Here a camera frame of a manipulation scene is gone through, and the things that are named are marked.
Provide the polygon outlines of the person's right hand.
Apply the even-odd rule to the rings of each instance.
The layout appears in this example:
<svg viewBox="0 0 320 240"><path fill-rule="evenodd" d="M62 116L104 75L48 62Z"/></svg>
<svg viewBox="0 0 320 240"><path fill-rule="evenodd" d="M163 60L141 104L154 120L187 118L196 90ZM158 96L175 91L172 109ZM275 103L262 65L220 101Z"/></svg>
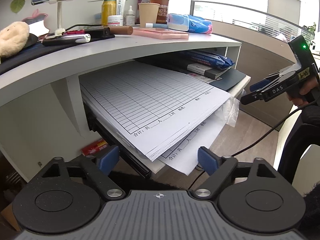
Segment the person's right hand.
<svg viewBox="0 0 320 240"><path fill-rule="evenodd" d="M317 78L315 76L313 76L313 77L307 79L303 83L303 86L301 87L299 93L301 96L304 96L304 95L308 94L308 92L310 92L312 89L318 88L318 87L319 87L319 83L317 81ZM291 97L289 94L287 94L287 98L297 107L304 106L304 105L308 104L308 102L303 100L302 98L294 98L294 97Z"/></svg>

